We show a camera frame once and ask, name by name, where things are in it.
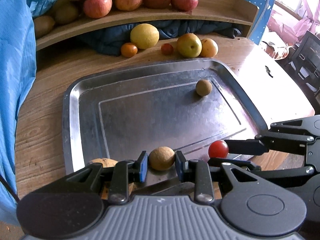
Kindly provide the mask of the red cherry tomato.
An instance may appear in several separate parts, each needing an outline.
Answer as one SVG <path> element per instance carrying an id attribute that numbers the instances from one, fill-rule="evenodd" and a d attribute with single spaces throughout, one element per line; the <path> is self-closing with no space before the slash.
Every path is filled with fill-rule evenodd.
<path id="1" fill-rule="evenodd" d="M 213 142 L 208 148 L 210 158 L 226 158 L 229 153 L 229 147 L 224 140 Z"/>
<path id="2" fill-rule="evenodd" d="M 165 43 L 161 46 L 161 53 L 165 56 L 172 55 L 174 53 L 174 48 L 171 44 Z"/>

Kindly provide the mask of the brown longan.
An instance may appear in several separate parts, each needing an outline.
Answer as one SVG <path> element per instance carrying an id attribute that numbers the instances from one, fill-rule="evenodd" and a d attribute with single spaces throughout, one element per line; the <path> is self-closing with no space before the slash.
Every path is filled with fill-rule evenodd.
<path id="1" fill-rule="evenodd" d="M 149 154 L 149 163 L 154 170 L 165 171 L 172 167 L 175 161 L 175 152 L 167 146 L 161 146 Z"/>
<path id="2" fill-rule="evenodd" d="M 212 83 L 209 80 L 201 79 L 196 84 L 196 92 L 199 96 L 209 95 L 212 89 Z"/>

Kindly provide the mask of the large yellow lemon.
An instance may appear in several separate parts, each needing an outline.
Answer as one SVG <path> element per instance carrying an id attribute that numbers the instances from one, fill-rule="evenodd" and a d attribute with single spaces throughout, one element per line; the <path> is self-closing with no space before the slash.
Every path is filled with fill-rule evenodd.
<path id="1" fill-rule="evenodd" d="M 159 41 L 159 31 L 151 24 L 142 23 L 131 30 L 130 40 L 138 49 L 149 49 Z"/>

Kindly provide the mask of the metal tray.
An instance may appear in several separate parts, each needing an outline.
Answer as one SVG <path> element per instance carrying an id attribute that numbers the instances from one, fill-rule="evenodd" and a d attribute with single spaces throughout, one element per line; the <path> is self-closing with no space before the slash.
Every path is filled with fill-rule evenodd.
<path id="1" fill-rule="evenodd" d="M 207 96 L 196 84 L 212 83 Z M 137 159 L 159 146 L 207 159 L 219 139 L 251 139 L 267 124 L 231 69 L 210 59 L 166 61 L 82 77 L 65 91 L 67 173 L 96 158 Z"/>

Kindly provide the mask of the brown longan on tray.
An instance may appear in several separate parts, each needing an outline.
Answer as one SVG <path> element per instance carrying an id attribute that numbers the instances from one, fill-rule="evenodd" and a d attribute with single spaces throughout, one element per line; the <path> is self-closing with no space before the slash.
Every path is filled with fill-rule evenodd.
<path id="1" fill-rule="evenodd" d="M 212 83 L 209 80 L 201 79 L 196 84 L 196 92 L 199 96 L 209 95 L 212 89 Z"/>

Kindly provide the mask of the black appliance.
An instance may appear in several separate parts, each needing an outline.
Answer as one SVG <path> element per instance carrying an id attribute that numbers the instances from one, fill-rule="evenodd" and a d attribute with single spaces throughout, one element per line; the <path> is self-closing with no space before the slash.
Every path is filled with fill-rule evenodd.
<path id="1" fill-rule="evenodd" d="M 314 96 L 319 94 L 319 38 L 307 31 L 291 57 L 293 77 Z"/>

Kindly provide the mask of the yellow orange spotted fruit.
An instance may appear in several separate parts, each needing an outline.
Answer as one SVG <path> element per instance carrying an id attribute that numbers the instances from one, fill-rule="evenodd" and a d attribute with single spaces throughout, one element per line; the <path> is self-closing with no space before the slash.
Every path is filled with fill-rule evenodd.
<path id="1" fill-rule="evenodd" d="M 202 57 L 215 57 L 219 51 L 217 43 L 211 38 L 204 38 L 201 40 L 202 50 L 200 55 Z"/>

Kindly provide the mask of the orange tangerine left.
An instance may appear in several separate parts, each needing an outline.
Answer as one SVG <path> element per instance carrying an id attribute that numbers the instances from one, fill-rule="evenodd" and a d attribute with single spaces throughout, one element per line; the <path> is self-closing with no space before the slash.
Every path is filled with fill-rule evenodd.
<path id="1" fill-rule="evenodd" d="M 121 55 L 126 58 L 131 58 L 138 53 L 138 48 L 133 43 L 125 43 L 121 46 Z"/>

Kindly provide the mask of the yellow green pear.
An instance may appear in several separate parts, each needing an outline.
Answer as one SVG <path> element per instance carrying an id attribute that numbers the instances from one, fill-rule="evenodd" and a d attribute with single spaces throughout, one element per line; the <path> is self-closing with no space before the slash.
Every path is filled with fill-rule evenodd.
<path id="1" fill-rule="evenodd" d="M 178 38 L 177 50 L 183 57 L 196 58 L 202 51 L 202 43 L 195 34 L 187 33 Z"/>

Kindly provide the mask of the dark blue crumpled cloth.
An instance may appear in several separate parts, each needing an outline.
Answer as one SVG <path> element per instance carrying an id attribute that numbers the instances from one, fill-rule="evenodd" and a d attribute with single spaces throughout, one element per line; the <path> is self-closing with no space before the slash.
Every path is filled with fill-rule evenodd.
<path id="1" fill-rule="evenodd" d="M 240 24 L 220 21 L 161 20 L 151 21 L 149 24 L 158 29 L 161 40 L 177 38 L 186 33 L 218 33 L 228 38 L 236 38 L 244 32 L 244 27 Z M 100 54 L 120 56 L 121 46 L 130 41 L 130 32 L 137 25 L 138 23 L 122 24 L 95 31 L 91 42 L 93 49 Z"/>

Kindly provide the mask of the pink curtain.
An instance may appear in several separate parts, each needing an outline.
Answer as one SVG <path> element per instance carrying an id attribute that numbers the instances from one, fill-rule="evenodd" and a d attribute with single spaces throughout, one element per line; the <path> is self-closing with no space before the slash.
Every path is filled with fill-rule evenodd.
<path id="1" fill-rule="evenodd" d="M 290 45 L 307 31 L 319 34 L 319 0 L 274 0 L 267 26 Z"/>

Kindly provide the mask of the wooden shelf riser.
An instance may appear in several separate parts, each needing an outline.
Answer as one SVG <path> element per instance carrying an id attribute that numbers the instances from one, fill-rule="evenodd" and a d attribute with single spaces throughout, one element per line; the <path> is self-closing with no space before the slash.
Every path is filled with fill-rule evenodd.
<path id="1" fill-rule="evenodd" d="M 112 11 L 100 19 L 82 17 L 79 20 L 57 27 L 48 35 L 36 41 L 36 50 L 51 46 L 90 31 L 128 23 L 159 20 L 205 20 L 242 24 L 244 37 L 249 37 L 257 17 L 259 8 L 246 0 L 199 0 L 192 12 L 180 12 L 172 8 L 147 9 L 140 7 L 131 12 Z"/>

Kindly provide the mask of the small dark red apple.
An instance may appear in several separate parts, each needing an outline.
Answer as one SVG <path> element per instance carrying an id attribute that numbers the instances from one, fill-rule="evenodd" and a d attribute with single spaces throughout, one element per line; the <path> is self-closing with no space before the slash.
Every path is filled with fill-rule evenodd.
<path id="1" fill-rule="evenodd" d="M 171 0 L 171 5 L 179 11 L 192 11 L 197 7 L 199 0 Z"/>

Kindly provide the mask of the light blue fabric sheet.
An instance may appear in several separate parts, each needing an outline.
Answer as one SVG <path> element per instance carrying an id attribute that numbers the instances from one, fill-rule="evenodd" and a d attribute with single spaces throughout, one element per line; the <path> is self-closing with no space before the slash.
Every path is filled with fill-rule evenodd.
<path id="1" fill-rule="evenodd" d="M 35 50 L 27 0 L 1 0 L 1 177 L 13 192 L 17 119 L 35 80 Z"/>

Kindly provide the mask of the pale red apple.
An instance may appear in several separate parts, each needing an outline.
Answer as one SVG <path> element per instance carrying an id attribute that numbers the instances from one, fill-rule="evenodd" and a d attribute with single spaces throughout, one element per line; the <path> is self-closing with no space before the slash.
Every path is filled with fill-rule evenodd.
<path id="1" fill-rule="evenodd" d="M 83 12 L 89 18 L 105 17 L 112 8 L 112 0 L 85 0 Z"/>

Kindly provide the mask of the brown kiwi left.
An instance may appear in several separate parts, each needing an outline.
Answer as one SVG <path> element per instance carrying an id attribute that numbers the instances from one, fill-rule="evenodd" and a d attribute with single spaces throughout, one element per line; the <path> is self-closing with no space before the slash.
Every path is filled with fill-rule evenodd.
<path id="1" fill-rule="evenodd" d="M 33 20 L 36 39 L 50 33 L 55 25 L 55 21 L 51 16 L 44 15 Z"/>

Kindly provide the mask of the brown kiwi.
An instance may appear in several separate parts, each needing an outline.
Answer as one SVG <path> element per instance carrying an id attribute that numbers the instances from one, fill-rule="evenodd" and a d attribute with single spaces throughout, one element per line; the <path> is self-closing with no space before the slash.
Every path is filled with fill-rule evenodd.
<path id="1" fill-rule="evenodd" d="M 55 25 L 55 21 L 51 16 L 44 15 L 33 20 L 36 39 L 50 33 Z"/>
<path id="2" fill-rule="evenodd" d="M 61 25 L 69 24 L 79 16 L 78 9 L 72 4 L 65 4 L 55 12 L 55 22 Z"/>

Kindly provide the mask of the brown kiwi right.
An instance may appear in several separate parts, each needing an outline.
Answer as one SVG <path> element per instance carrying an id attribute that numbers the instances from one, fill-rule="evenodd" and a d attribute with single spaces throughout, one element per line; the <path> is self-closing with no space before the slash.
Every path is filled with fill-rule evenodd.
<path id="1" fill-rule="evenodd" d="M 79 16 L 78 9 L 72 4 L 65 4 L 55 12 L 55 22 L 61 25 L 69 24 Z"/>

